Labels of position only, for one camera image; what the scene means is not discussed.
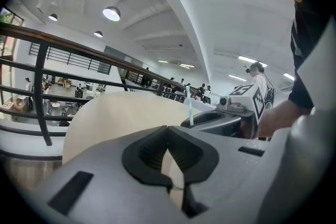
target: ceiling fixture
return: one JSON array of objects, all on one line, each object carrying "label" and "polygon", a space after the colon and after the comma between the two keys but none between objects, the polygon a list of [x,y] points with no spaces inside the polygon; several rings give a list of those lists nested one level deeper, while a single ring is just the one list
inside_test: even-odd
[{"label": "ceiling fixture", "polygon": [[105,17],[112,21],[120,20],[120,10],[117,7],[109,6],[103,10]]},{"label": "ceiling fixture", "polygon": [[57,15],[56,15],[55,13],[50,14],[48,18],[49,18],[50,20],[57,21]]},{"label": "ceiling fixture", "polygon": [[[243,57],[243,56],[239,56],[238,57],[238,59],[239,60],[243,60],[243,61],[247,61],[247,62],[258,62],[258,61],[256,61],[256,60],[252,60],[252,59],[249,59],[249,58],[246,58],[246,57]],[[263,67],[267,67],[267,64],[265,64],[265,63],[262,63],[262,62],[260,62],[261,63],[261,65],[263,66]]]},{"label": "ceiling fixture", "polygon": [[285,74],[283,74],[283,75],[284,75],[285,77],[291,79],[291,80],[294,80],[294,79],[295,79],[295,78],[294,78],[293,76],[291,76],[290,74],[285,73]]},{"label": "ceiling fixture", "polygon": [[232,76],[232,75],[229,75],[229,77],[234,78],[234,79],[239,79],[239,80],[246,81],[246,79],[242,79],[242,78],[239,78],[239,77],[236,77],[236,76]]},{"label": "ceiling fixture", "polygon": [[183,63],[181,63],[180,66],[183,66],[183,67],[194,67],[194,66],[191,66],[191,65],[185,65]]},{"label": "ceiling fixture", "polygon": [[103,33],[101,31],[94,32],[94,35],[97,37],[103,37]]}]

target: black hair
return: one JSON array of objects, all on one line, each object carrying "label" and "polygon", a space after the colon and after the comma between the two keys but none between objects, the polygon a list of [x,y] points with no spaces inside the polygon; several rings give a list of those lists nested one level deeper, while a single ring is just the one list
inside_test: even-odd
[{"label": "black hair", "polygon": [[260,73],[264,73],[264,67],[262,66],[262,64],[260,63],[260,62],[254,62],[252,65],[251,65],[251,67],[250,67],[250,70],[252,69],[252,68],[254,68],[254,67],[256,67],[258,70],[259,70],[259,72]]}]

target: wooden handrail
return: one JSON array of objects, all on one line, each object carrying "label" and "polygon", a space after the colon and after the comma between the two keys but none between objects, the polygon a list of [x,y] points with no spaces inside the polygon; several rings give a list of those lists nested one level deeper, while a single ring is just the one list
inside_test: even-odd
[{"label": "wooden handrail", "polygon": [[66,50],[70,51],[79,51],[83,54],[90,55],[92,57],[95,57],[103,62],[107,62],[113,66],[127,69],[133,72],[137,72],[139,74],[142,74],[146,77],[150,77],[156,80],[159,80],[161,82],[169,83],[170,85],[173,85],[175,87],[179,87],[181,89],[185,89],[184,86],[180,85],[179,83],[169,80],[163,76],[160,76],[158,74],[155,74],[154,72],[151,72],[149,70],[146,70],[142,67],[136,66],[130,62],[118,59],[114,56],[105,54],[104,52],[89,48],[87,46],[78,44],[76,42],[60,38],[51,34],[47,34],[41,31],[37,31],[34,29],[30,29],[23,26],[16,26],[6,23],[0,23],[0,35],[3,36],[9,36],[14,37],[30,42],[35,42],[38,44],[44,44],[49,47],[56,47],[56,48],[66,48]]}]

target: black rectangular slot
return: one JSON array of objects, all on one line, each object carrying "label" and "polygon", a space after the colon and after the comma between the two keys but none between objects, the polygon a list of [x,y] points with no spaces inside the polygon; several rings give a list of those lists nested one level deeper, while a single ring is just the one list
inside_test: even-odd
[{"label": "black rectangular slot", "polygon": [[48,205],[66,216],[92,178],[93,174],[79,171],[53,196]]},{"label": "black rectangular slot", "polygon": [[255,155],[258,157],[262,157],[265,152],[262,150],[256,150],[255,148],[250,148],[250,147],[245,147],[245,146],[240,147],[238,151],[251,154],[251,155]]}]

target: black t-shirt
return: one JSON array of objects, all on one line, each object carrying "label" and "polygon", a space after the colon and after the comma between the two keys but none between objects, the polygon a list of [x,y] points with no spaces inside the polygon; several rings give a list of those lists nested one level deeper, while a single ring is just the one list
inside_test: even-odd
[{"label": "black t-shirt", "polygon": [[334,5],[334,0],[295,2],[295,18],[291,28],[290,42],[294,58],[295,81],[288,99],[302,108],[310,109],[313,107],[313,103],[297,74],[297,70],[318,43],[331,16],[334,16]]}]

